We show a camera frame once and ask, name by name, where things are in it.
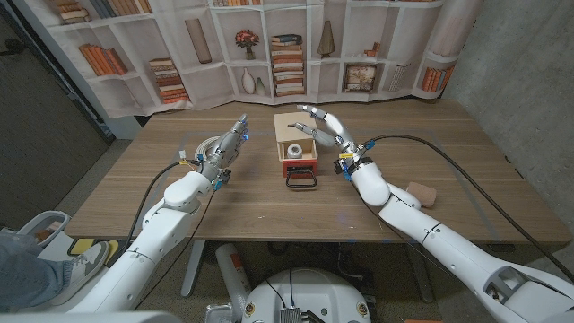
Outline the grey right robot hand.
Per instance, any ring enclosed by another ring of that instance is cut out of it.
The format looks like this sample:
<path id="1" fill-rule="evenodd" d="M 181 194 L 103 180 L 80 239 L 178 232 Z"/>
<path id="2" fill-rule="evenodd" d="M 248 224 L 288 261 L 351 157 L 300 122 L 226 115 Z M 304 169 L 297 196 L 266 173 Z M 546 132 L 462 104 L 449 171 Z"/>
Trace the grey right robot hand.
<path id="1" fill-rule="evenodd" d="M 327 129 L 331 131 L 331 133 L 327 133 L 300 122 L 289 124 L 289 127 L 295 127 L 301 132 L 311 135 L 321 145 L 338 147 L 342 155 L 335 162 L 337 174 L 344 172 L 348 179 L 354 173 L 380 174 L 373 160 L 364 155 L 368 146 L 357 144 L 347 127 L 335 115 L 310 105 L 298 105 L 297 109 L 308 112 L 311 117 L 325 122 Z"/>

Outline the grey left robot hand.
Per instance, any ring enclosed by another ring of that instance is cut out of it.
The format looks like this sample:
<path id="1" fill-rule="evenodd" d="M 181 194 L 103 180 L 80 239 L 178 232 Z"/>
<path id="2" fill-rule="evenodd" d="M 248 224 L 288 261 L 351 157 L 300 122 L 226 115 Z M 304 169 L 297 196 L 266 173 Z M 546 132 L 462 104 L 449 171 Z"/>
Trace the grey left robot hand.
<path id="1" fill-rule="evenodd" d="M 240 147 L 248 139 L 248 115 L 243 114 L 230 131 L 221 135 L 206 151 L 200 173 L 215 180 L 221 170 L 239 156 Z"/>

